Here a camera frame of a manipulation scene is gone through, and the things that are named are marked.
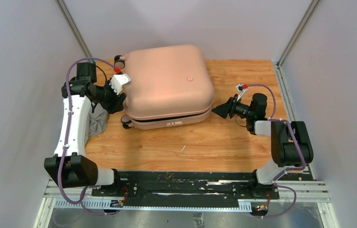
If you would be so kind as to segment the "pink suitcase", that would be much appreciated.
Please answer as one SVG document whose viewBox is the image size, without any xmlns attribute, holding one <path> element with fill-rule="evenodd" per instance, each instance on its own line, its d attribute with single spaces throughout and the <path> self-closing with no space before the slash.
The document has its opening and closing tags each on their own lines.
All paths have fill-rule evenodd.
<svg viewBox="0 0 357 228">
<path fill-rule="evenodd" d="M 202 51 L 195 45 L 155 47 L 115 57 L 131 78 L 125 87 L 125 129 L 150 130 L 204 121 L 214 87 Z"/>
</svg>

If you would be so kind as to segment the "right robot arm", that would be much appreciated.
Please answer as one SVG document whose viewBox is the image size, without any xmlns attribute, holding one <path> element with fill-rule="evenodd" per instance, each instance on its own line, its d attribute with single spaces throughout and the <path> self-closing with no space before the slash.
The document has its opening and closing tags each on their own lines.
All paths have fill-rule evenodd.
<svg viewBox="0 0 357 228">
<path fill-rule="evenodd" d="M 303 121 L 270 120 L 266 118 L 267 96 L 255 93 L 249 105 L 241 103 L 239 95 L 212 109 L 223 119 L 240 117 L 246 129 L 257 136 L 267 136 L 271 143 L 271 158 L 254 170 L 239 193 L 261 198 L 274 188 L 275 182 L 289 171 L 302 171 L 313 161 L 314 152 L 307 127 Z"/>
</svg>

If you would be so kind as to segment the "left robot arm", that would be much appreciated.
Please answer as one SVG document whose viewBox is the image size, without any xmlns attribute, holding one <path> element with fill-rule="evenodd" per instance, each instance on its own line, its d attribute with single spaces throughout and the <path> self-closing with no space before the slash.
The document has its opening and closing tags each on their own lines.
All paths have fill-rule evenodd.
<svg viewBox="0 0 357 228">
<path fill-rule="evenodd" d="M 115 75 L 105 85 L 96 85 L 96 64 L 78 61 L 75 77 L 68 70 L 61 88 L 63 120 L 61 133 L 53 156 L 44 160 L 44 168 L 62 192 L 66 188 L 101 187 L 110 196 L 121 193 L 123 186 L 116 169 L 102 169 L 86 157 L 89 138 L 90 114 L 94 104 L 114 114 L 123 110 L 126 98 L 124 87 L 131 83 L 128 74 L 115 67 Z"/>
</svg>

